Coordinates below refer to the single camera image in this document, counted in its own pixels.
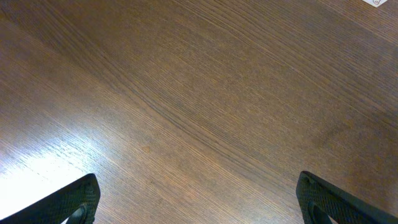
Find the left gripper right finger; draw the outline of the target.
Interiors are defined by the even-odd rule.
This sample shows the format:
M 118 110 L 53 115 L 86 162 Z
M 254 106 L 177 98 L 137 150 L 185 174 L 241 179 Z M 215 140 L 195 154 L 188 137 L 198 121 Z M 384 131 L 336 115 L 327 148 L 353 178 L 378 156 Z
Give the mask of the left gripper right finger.
M 309 171 L 300 173 L 296 196 L 305 224 L 374 223 L 397 224 L 397 217 L 386 213 Z

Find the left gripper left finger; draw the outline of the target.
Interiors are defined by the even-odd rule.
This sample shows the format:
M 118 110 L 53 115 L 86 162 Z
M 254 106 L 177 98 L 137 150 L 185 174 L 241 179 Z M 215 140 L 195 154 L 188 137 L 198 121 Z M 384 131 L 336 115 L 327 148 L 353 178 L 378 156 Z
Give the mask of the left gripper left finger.
M 91 173 L 1 220 L 14 223 L 92 224 L 100 201 L 100 187 Z

